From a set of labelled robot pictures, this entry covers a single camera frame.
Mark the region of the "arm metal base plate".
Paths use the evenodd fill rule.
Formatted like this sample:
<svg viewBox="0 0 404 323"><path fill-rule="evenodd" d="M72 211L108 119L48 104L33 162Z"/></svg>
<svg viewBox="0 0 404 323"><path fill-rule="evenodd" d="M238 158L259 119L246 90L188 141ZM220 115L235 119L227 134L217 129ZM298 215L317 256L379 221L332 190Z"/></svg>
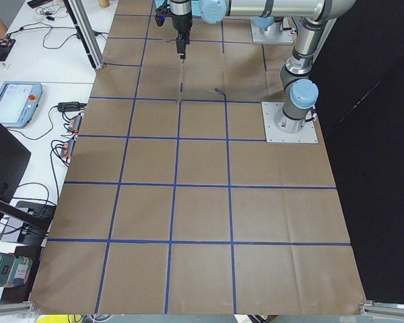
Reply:
<svg viewBox="0 0 404 323"><path fill-rule="evenodd" d="M302 120L292 120L283 113L283 102L261 102L267 143L317 144L311 113Z"/></svg>
<svg viewBox="0 0 404 323"><path fill-rule="evenodd" d="M254 44L292 45L292 28L285 17L252 17L250 19Z"/></svg>

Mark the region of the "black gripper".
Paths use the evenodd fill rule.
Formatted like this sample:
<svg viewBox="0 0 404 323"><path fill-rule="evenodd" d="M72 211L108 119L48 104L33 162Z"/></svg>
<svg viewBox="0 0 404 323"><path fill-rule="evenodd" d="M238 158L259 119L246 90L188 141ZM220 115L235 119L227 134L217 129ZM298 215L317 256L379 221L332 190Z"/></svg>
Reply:
<svg viewBox="0 0 404 323"><path fill-rule="evenodd" d="M172 25L177 30L176 51L181 59L186 59L186 47L193 25L191 0L170 0Z"/></svg>

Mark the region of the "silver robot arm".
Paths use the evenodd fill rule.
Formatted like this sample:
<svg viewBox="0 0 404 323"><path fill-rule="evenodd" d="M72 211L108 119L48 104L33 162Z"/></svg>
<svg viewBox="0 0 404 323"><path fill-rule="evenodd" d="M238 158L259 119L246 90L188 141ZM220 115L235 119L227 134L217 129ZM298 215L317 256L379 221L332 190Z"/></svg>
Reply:
<svg viewBox="0 0 404 323"><path fill-rule="evenodd" d="M312 60L329 20L349 11L354 1L275 1L274 12L301 17L292 55L285 61L280 78L285 92L283 107L275 115L275 125L285 133L299 132L306 115L318 98L318 88L308 79Z"/></svg>
<svg viewBox="0 0 404 323"><path fill-rule="evenodd" d="M306 16L314 20L323 16L330 8L328 1L199 1L199 15L208 24L217 24L227 16L284 17ZM156 8L155 21L163 26L166 18L172 20L177 31L176 51L182 60L186 59L186 47L190 44L193 26L193 5L191 1L164 1Z"/></svg>

